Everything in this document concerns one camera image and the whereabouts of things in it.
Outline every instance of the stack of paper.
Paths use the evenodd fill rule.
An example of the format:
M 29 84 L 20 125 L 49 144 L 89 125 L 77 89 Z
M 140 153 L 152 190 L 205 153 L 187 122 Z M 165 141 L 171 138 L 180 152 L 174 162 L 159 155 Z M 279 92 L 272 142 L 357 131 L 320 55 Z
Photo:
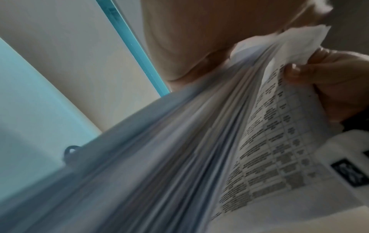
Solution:
M 254 232 L 358 203 L 316 161 L 312 87 L 282 79 L 325 26 L 288 30 L 129 117 L 0 207 L 1 232 Z

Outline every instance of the hand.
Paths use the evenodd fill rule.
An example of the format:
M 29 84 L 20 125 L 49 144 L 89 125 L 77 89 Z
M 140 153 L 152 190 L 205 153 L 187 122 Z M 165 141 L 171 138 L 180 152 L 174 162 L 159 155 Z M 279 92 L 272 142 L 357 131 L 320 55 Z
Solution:
M 172 89 L 225 62 L 236 43 L 310 25 L 325 0 L 141 0 L 149 56 Z
M 285 80 L 314 84 L 331 121 L 341 122 L 369 106 L 369 56 L 319 48 L 306 65 L 289 64 Z

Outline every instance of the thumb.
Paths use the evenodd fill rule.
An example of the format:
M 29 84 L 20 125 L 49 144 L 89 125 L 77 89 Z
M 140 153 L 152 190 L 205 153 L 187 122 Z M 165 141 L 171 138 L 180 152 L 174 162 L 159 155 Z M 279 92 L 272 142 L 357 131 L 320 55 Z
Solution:
M 293 84 L 329 84 L 349 80 L 358 70 L 345 63 L 288 64 L 284 68 L 284 78 Z

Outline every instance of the document page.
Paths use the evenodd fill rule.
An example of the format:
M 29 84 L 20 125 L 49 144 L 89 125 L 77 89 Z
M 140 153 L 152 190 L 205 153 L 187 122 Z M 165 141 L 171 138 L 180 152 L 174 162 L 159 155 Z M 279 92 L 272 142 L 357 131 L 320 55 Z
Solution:
M 277 39 L 283 46 L 265 70 L 209 232 L 260 232 L 358 204 L 315 159 L 332 134 L 313 87 L 283 81 L 284 66 L 306 63 L 327 31 L 293 29 Z

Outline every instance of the fingernail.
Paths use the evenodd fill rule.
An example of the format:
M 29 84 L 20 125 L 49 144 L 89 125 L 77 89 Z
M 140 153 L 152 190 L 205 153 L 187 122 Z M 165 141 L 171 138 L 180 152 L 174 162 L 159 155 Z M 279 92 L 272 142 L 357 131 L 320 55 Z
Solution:
M 296 64 L 292 64 L 290 75 L 292 77 L 298 77 L 298 76 L 300 76 L 300 73 L 301 73 L 300 67 L 298 65 L 296 65 Z

